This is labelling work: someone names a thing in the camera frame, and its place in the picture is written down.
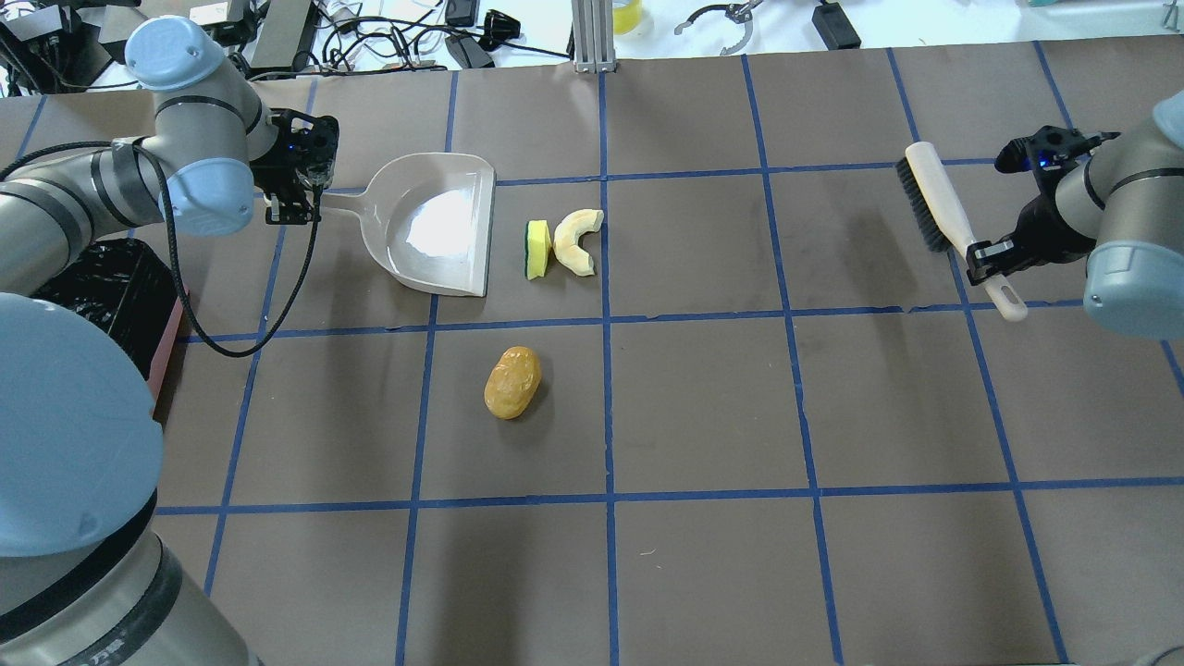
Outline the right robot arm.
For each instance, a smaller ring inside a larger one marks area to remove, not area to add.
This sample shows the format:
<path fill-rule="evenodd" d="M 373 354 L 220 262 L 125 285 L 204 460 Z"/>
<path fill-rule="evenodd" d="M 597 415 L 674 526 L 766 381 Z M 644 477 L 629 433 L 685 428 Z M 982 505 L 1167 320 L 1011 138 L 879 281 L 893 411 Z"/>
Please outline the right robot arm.
<path fill-rule="evenodd" d="M 1082 305 L 1092 321 L 1122 337 L 1180 339 L 1180 119 L 1176 92 L 1126 132 L 1044 126 L 1011 140 L 995 169 L 1031 173 L 1040 194 L 1011 233 L 969 245 L 971 282 L 1082 260 Z"/>

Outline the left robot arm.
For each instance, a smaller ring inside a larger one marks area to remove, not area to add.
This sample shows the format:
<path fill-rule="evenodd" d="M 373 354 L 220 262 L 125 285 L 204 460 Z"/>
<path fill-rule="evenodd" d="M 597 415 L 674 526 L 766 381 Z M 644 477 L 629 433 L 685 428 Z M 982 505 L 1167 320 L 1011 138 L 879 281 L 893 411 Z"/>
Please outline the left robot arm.
<path fill-rule="evenodd" d="M 271 108 L 184 17 L 124 63 L 149 136 L 75 141 L 4 169 L 4 664 L 258 665 L 153 527 L 165 465 L 156 356 L 181 319 L 184 233 L 317 225 L 337 119 Z"/>

